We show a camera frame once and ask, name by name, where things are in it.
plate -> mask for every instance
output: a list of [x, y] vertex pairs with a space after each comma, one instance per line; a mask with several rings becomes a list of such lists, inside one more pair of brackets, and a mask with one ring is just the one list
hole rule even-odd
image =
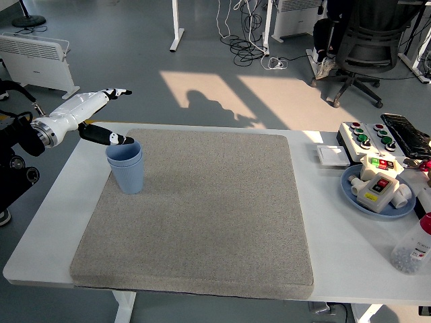
[[326, 166], [350, 166], [350, 160], [343, 146], [317, 146], [317, 153], [322, 165]]
[[344, 192], [344, 195], [347, 197], [347, 200], [353, 206], [355, 206], [356, 208], [358, 208], [359, 210], [361, 210], [362, 212], [365, 212], [367, 214], [376, 215], [378, 217], [384, 217], [387, 219], [388, 218], [396, 219], [398, 217], [403, 217], [404, 215], [409, 214], [413, 210], [413, 208], [415, 207], [415, 204], [416, 204], [416, 195], [415, 195], [414, 191], [411, 189], [410, 185], [405, 180], [400, 178], [399, 176], [397, 176], [399, 183], [400, 184], [406, 184], [411, 190], [411, 198], [407, 201], [407, 204], [404, 207], [396, 209], [392, 206], [391, 203], [389, 203], [380, 213], [375, 213], [375, 212], [370, 211], [368, 209], [365, 209], [364, 207], [359, 205], [358, 202], [356, 202], [356, 196], [354, 196], [350, 190], [352, 185], [350, 184], [348, 178], [351, 175], [356, 175], [359, 178], [361, 169], [362, 169], [362, 164], [349, 167], [348, 169], [346, 169], [344, 171], [343, 175], [341, 176], [342, 191]]

shoe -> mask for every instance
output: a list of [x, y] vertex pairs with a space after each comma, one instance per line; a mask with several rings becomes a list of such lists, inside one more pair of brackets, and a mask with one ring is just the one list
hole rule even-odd
[[336, 65], [337, 64], [333, 59], [330, 59], [329, 57], [325, 57], [322, 63], [320, 63], [319, 66], [317, 67], [316, 79], [322, 79], [328, 76], [329, 71], [332, 70]]

blue plate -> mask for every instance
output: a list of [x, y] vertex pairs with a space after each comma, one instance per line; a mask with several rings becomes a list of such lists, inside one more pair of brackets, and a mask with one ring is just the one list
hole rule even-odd
[[413, 192], [413, 190], [411, 189], [410, 185], [408, 183], [406, 183], [405, 180], [403, 180], [399, 176], [397, 176], [399, 183], [400, 184], [406, 184], [411, 190], [411, 198], [407, 201], [407, 204], [404, 207], [396, 209], [392, 206], [391, 203], [389, 203], [380, 213], [375, 213], [375, 212], [370, 211], [368, 209], [365, 209], [364, 207], [359, 205], [358, 202], [356, 202], [356, 196], [354, 196], [350, 190], [352, 185], [350, 184], [348, 178], [351, 175], [356, 175], [359, 178], [361, 169], [362, 169], [362, 165], [351, 166], [348, 169], [346, 169], [344, 171], [343, 175], [341, 176], [342, 191], [344, 192], [344, 195], [347, 197], [347, 200], [353, 206], [355, 206], [356, 208], [358, 208], [359, 210], [361, 210], [362, 212], [365, 212], [367, 214], [377, 215], [379, 217], [384, 217], [387, 219], [388, 218], [396, 219], [398, 217], [403, 217], [404, 215], [409, 214], [413, 210], [413, 208], [415, 207], [415, 204], [416, 204], [416, 195]]

white radiator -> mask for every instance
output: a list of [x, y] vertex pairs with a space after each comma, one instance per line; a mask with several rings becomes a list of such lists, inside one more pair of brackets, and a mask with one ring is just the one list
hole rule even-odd
[[317, 14], [321, 0], [280, 0], [272, 37], [283, 42], [282, 37], [312, 34], [312, 29], [322, 15]]
[[[30, 84], [66, 91], [63, 99], [79, 90], [79, 86], [73, 84], [66, 62], [68, 41], [50, 42], [46, 41], [50, 38], [40, 40], [41, 37], [23, 36], [10, 33], [0, 35], [0, 57], [12, 81], [22, 86]], [[58, 42], [66, 43], [66, 49]]]

black keyboard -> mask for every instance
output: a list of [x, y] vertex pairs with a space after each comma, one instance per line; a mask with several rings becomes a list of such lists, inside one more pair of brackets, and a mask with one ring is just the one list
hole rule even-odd
[[380, 117], [408, 158], [431, 158], [430, 136], [417, 130], [404, 116], [384, 113]]

